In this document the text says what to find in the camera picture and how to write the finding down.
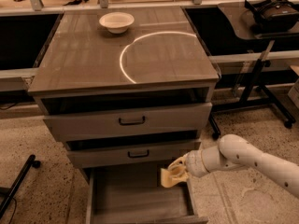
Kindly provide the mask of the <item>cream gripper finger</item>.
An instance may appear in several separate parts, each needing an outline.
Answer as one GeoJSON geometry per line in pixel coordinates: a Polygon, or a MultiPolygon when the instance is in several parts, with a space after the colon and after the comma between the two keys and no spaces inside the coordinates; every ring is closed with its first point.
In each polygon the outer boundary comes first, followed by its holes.
{"type": "Polygon", "coordinates": [[[172,183],[186,182],[189,178],[189,175],[186,172],[171,173],[169,175],[169,178],[172,183]]]}
{"type": "Polygon", "coordinates": [[[186,161],[186,158],[184,156],[177,158],[168,166],[168,170],[172,171],[177,168],[185,168],[186,167],[185,161],[186,161]]]}

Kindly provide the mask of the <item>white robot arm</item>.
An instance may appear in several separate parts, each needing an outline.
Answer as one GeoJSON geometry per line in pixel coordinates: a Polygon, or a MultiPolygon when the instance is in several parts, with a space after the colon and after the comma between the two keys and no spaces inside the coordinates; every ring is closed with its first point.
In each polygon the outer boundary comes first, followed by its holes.
{"type": "Polygon", "coordinates": [[[161,184],[171,188],[190,176],[203,177],[215,171],[251,167],[295,197],[299,197],[299,165],[262,152],[244,138],[224,135],[214,147],[193,150],[161,170],[161,184]]]}

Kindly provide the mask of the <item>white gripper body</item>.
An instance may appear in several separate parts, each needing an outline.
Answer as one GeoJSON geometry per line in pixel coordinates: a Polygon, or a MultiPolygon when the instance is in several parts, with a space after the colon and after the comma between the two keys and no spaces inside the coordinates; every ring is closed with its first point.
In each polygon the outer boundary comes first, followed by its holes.
{"type": "Polygon", "coordinates": [[[186,170],[190,175],[202,177],[206,175],[206,168],[202,161],[202,151],[193,150],[189,152],[185,159],[186,170]]]}

